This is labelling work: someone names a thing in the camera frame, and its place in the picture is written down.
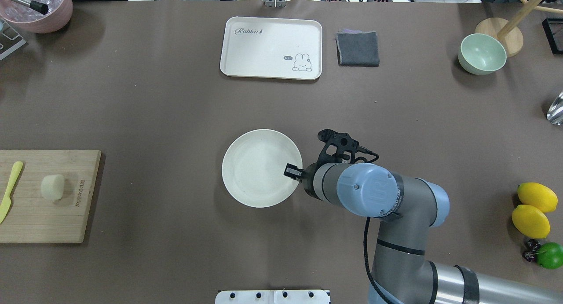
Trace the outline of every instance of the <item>wooden base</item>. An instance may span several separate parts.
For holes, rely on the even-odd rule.
[[[508,21],[502,18],[488,18],[480,22],[475,28],[475,33],[484,33],[497,39],[497,33],[504,27]],[[497,39],[505,48],[507,57],[513,57],[524,45],[524,37],[518,27],[515,27],[506,35],[504,39]]]

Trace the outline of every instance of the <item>wooden cutting board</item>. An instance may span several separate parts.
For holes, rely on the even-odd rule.
[[[100,156],[99,150],[0,150],[0,195],[14,162],[24,163],[12,207],[0,223],[0,242],[82,242]],[[62,198],[55,202],[40,191],[51,174],[65,177]]]

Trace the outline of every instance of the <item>lemon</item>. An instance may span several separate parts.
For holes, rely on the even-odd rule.
[[[545,214],[531,205],[518,205],[512,212],[512,222],[517,230],[530,238],[545,238],[551,230]]]
[[[518,186],[517,193],[523,204],[535,206],[542,212],[553,212],[557,207],[557,195],[545,185],[522,183]]]

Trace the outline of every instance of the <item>table surface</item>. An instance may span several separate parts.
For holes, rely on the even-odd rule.
[[[301,187],[265,209],[234,200],[221,179],[241,134],[275,129],[304,164],[319,130],[348,132],[378,164],[442,186],[451,212],[426,256],[482,274],[562,289],[563,269],[522,260],[510,215],[516,186],[563,195],[561,127],[545,109],[561,91],[533,12],[521,53],[492,75],[457,62],[464,36],[517,4],[350,4],[296,0],[76,4],[68,27],[22,32],[0,62],[0,148],[99,149],[99,188],[82,244],[2,244],[1,303],[212,303],[218,290],[324,288],[365,303],[364,218]],[[323,27],[316,81],[227,77],[219,70],[233,16],[314,19]],[[380,67],[340,67],[334,33],[376,30]],[[563,243],[563,211],[548,214]],[[377,222],[370,233],[375,247]]]

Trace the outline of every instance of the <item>green lime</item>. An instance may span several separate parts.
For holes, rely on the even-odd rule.
[[[546,269],[557,269],[563,266],[563,246],[548,242],[537,251],[537,263]]]

